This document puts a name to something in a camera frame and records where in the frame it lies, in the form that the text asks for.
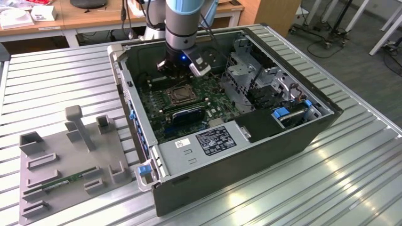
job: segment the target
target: warning label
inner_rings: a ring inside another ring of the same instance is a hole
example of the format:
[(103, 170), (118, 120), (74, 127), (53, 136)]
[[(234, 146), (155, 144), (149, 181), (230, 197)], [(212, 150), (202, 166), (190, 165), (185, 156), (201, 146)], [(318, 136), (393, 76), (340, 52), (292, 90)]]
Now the warning label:
[(195, 137), (200, 140), (204, 151), (209, 156), (237, 146), (225, 126), (201, 133)]

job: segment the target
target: slotted aluminum surface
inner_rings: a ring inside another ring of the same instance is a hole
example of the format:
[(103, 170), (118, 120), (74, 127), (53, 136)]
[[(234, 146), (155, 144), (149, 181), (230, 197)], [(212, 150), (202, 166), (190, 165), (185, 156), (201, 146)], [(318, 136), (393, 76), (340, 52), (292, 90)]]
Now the slotted aluminum surface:
[[(332, 128), (301, 154), (161, 218), (134, 181), (33, 225), (401, 225), (401, 129), (270, 28), (250, 29), (345, 109)], [(139, 163), (106, 48), (21, 54), (6, 62), (0, 225), (19, 219), (19, 134), (65, 130), (66, 106), (82, 105), (86, 124), (106, 113), (117, 120), (131, 169)]]

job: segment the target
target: blue tab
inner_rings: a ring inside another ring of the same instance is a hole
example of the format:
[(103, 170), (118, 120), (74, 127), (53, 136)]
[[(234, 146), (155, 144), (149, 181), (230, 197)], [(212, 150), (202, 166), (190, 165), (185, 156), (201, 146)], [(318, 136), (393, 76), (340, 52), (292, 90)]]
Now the blue tab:
[(313, 105), (310, 100), (305, 100), (305, 104), (308, 105), (308, 107)]
[(130, 119), (134, 120), (137, 118), (137, 114), (134, 113), (134, 110), (130, 112)]
[(151, 165), (141, 166), (141, 167), (138, 168), (138, 172), (139, 172), (139, 174), (141, 174), (142, 176), (146, 175), (146, 174), (149, 174), (149, 173), (151, 173), (151, 172), (153, 172), (153, 167), (151, 167)]
[(278, 108), (274, 110), (274, 115), (277, 118), (281, 118), (282, 116), (288, 115), (290, 112), (285, 107)]

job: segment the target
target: white box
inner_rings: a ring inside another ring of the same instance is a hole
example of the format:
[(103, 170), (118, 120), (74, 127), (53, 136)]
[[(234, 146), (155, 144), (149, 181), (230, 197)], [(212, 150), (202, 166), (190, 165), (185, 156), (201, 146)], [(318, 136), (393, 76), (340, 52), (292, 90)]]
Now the white box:
[(55, 6), (34, 6), (31, 16), (35, 21), (54, 21), (57, 20)]
[(9, 10), (3, 11), (0, 15), (2, 29), (6, 30), (17, 27), (26, 27), (34, 25), (34, 21), (29, 12), (26, 12), (25, 14), (25, 11), (22, 10), (22, 16), (14, 18), (13, 16), (6, 16), (7, 11)]
[(297, 9), (297, 15), (296, 15), (293, 24), (298, 24), (298, 25), (304, 26), (305, 19), (308, 19), (309, 13), (310, 12), (308, 10), (305, 10), (302, 7), (300, 7)]

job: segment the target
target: motherboard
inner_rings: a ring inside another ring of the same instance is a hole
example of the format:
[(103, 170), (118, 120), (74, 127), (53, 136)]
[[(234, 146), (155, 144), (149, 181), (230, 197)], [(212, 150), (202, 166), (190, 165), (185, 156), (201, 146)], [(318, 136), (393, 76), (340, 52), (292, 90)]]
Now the motherboard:
[(241, 115), (221, 86), (221, 75), (147, 78), (139, 96), (159, 143), (218, 126)]

